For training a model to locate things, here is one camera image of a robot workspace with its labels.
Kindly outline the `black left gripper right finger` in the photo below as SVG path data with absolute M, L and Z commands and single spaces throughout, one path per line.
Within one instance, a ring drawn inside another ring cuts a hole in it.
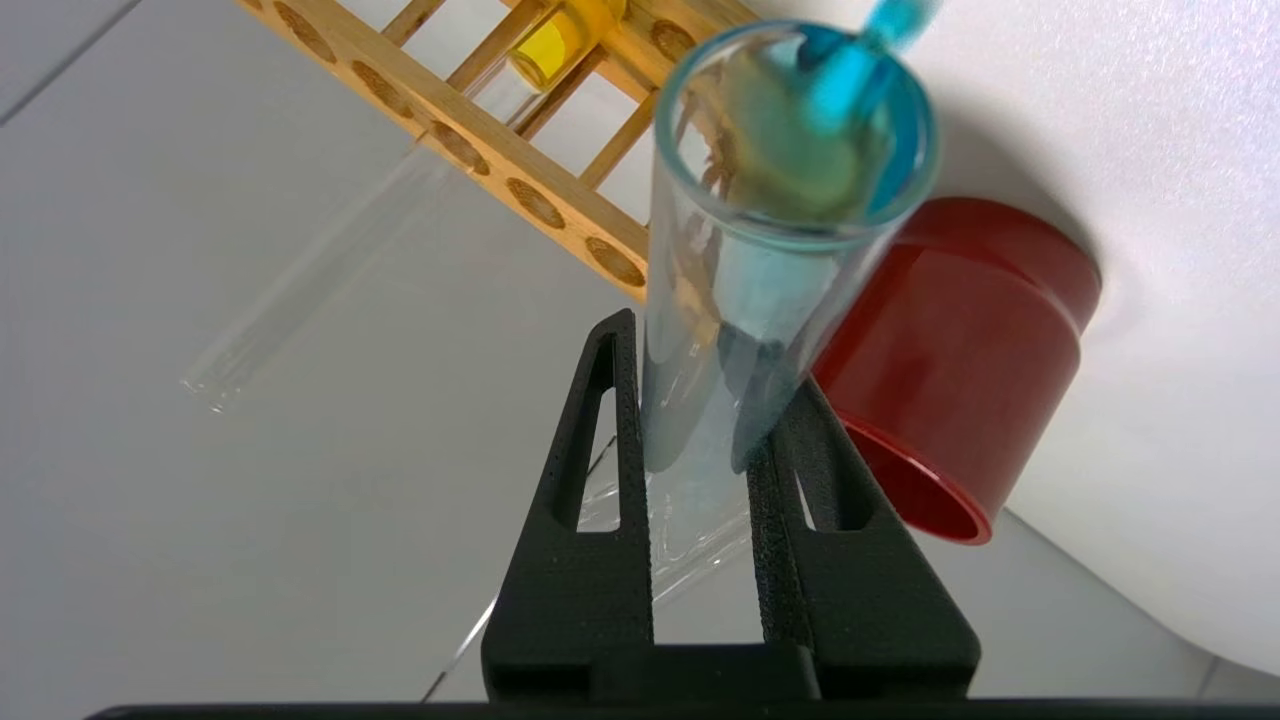
M 831 700 L 964 700 L 980 642 L 814 380 L 753 454 L 764 638 L 809 653 Z

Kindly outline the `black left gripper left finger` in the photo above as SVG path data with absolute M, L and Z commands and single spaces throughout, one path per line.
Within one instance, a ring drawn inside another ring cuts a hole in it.
M 614 392 L 620 524 L 579 529 L 602 396 Z M 492 702 L 591 694 L 596 660 L 654 642 L 650 528 L 637 414 L 636 316 L 596 323 L 483 637 Z

